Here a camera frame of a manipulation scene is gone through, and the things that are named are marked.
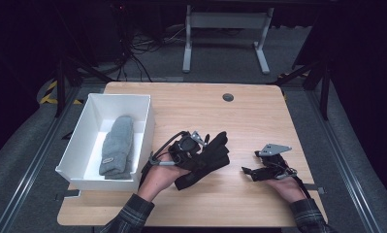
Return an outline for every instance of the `round hole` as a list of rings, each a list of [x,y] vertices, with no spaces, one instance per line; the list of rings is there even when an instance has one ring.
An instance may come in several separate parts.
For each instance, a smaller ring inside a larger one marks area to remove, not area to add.
[[[235,97],[233,97],[233,95],[232,95],[232,94],[229,94],[229,93],[226,93],[226,94],[223,95],[223,99],[224,99],[225,101],[227,101],[227,102],[233,101],[234,98],[235,98]]]

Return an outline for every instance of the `person's right hand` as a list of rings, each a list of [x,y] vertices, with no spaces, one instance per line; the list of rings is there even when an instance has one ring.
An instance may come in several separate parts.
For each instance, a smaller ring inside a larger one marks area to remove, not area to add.
[[[263,182],[273,187],[289,204],[306,199],[305,194],[292,177],[286,177],[281,180],[266,180]]]

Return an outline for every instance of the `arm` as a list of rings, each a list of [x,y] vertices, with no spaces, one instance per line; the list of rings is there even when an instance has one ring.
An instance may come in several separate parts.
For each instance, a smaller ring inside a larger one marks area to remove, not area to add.
[[[161,156],[170,160],[168,154]],[[153,199],[178,177],[189,171],[177,166],[153,166],[147,173],[137,194],[133,194],[119,214],[102,229],[101,233],[139,233],[154,208]]]
[[[287,177],[282,180],[265,182],[290,204],[290,209],[300,231],[309,233],[337,232],[326,223],[314,200],[305,197],[293,178]]]

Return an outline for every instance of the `person's left hand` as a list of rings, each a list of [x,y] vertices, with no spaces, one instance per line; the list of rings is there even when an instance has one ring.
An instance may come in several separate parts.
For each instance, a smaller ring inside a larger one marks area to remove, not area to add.
[[[162,161],[171,161],[166,152],[160,156]],[[138,195],[151,202],[163,189],[169,187],[177,178],[190,173],[190,171],[177,166],[155,165],[150,168],[144,182],[139,188]]]

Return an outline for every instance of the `black glove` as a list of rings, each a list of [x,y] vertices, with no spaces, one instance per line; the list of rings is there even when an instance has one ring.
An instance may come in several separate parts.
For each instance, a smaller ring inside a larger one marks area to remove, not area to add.
[[[192,171],[191,173],[181,176],[175,180],[175,185],[178,190],[185,189],[201,178],[205,177],[212,171],[222,168],[230,163],[229,150],[226,148],[227,137],[226,132],[219,133],[204,149],[204,151],[196,156],[195,160],[204,162],[202,168]]]

